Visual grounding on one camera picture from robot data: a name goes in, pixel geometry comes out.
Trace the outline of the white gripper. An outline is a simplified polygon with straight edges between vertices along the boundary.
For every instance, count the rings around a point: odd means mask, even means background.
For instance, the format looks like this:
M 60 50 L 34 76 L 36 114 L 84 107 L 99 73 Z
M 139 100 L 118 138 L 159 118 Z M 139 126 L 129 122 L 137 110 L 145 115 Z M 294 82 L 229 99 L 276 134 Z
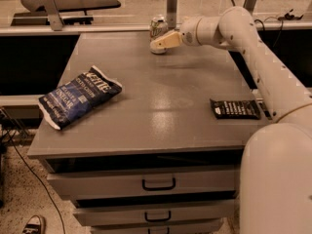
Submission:
M 150 48 L 153 50 L 175 48 L 180 46 L 182 42 L 187 46 L 200 46 L 197 38 L 197 28 L 201 19 L 201 17 L 186 19 L 181 24 L 179 32 L 171 30 L 152 40 L 150 42 Z

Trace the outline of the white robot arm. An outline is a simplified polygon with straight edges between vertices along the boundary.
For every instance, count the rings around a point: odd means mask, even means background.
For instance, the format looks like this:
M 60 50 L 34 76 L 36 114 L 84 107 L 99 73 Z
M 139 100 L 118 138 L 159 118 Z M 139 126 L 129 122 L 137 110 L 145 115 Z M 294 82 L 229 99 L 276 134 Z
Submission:
M 210 45 L 240 53 L 272 122 L 248 140 L 240 169 L 240 234 L 312 234 L 312 96 L 265 45 L 250 12 L 190 18 L 154 50 Z

